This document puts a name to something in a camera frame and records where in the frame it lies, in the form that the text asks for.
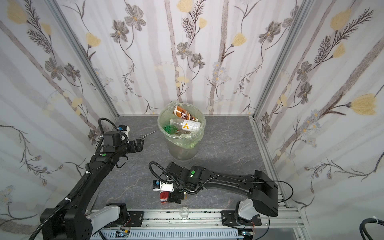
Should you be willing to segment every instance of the white plastic bottle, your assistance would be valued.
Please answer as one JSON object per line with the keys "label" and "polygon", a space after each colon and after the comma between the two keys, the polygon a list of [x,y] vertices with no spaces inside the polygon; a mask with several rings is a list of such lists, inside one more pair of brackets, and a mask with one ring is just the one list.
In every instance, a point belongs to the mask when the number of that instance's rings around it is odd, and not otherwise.
{"label": "white plastic bottle", "polygon": [[188,132],[196,132],[200,129],[201,122],[195,122],[186,119],[174,119],[169,120],[169,124],[177,127],[178,130],[184,130]]}

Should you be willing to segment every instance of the translucent trash can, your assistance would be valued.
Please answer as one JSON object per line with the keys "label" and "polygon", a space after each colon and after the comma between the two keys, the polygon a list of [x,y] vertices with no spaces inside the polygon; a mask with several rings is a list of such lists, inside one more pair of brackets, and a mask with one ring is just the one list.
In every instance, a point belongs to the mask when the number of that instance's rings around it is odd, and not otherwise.
{"label": "translucent trash can", "polygon": [[[176,106],[184,108],[192,116],[195,116],[197,119],[199,119],[201,126],[198,131],[191,132],[190,134],[181,134],[178,136],[171,135],[164,130],[164,126],[169,124],[169,120],[171,118],[179,118],[173,114]],[[157,119],[157,125],[166,138],[168,150],[172,157],[178,160],[188,160],[197,154],[197,151],[199,150],[199,143],[203,138],[205,128],[205,117],[197,107],[188,103],[171,102],[164,108],[163,111],[161,111]]]}

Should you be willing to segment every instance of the gray floor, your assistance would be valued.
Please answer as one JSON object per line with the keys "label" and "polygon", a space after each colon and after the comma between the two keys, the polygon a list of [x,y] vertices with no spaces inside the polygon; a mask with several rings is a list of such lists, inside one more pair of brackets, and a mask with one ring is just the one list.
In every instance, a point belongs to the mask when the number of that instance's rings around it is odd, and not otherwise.
{"label": "gray floor", "polygon": [[[191,160],[174,159],[160,131],[146,137],[144,150],[128,154],[128,162],[120,169],[114,168],[100,184],[94,209],[101,209],[111,202],[125,202],[128,209],[235,208],[238,201],[245,199],[244,196],[210,189],[188,195],[181,204],[161,204],[159,192],[152,190],[155,177],[148,169],[150,161],[163,167],[173,161],[186,168],[198,165],[215,172],[241,175],[252,174],[254,170],[265,171],[248,117],[206,117],[206,120],[200,150]],[[158,130],[157,117],[119,117],[116,123],[130,127],[130,140]]]}

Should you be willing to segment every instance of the wall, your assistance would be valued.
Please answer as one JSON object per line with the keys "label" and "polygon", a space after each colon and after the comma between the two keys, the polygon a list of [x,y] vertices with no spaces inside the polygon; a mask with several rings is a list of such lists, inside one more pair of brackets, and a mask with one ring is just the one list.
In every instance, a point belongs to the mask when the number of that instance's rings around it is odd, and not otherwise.
{"label": "wall", "polygon": [[257,116],[312,240],[361,239],[363,219],[384,219],[383,13],[379,0],[315,1]]}
{"label": "wall", "polygon": [[120,114],[251,114],[301,1],[58,0]]}
{"label": "wall", "polygon": [[80,179],[98,118],[113,117],[44,2],[0,6],[0,238],[25,239]]}

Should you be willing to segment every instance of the clear plastic cup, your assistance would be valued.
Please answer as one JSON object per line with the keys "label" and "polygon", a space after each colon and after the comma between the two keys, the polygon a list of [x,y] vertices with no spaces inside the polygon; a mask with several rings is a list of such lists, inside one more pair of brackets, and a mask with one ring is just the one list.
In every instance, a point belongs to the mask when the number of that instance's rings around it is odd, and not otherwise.
{"label": "clear plastic cup", "polygon": [[188,207],[180,208],[179,214],[182,219],[187,219],[189,214],[189,208]]}

